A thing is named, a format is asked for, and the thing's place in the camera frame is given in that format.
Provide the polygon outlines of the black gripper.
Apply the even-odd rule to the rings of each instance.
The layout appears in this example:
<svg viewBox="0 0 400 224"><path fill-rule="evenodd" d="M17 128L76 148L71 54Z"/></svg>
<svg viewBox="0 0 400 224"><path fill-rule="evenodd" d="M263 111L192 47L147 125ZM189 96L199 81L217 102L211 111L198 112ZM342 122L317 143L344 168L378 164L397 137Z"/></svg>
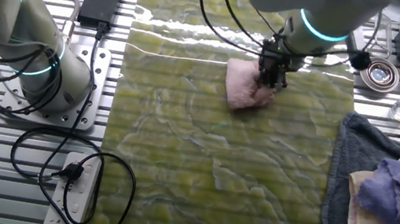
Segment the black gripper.
<svg viewBox="0 0 400 224"><path fill-rule="evenodd" d="M297 72L298 60L281 51L278 41L274 39L263 39L261 49L257 83L276 91L283 90L288 86L285 72Z"/></svg>

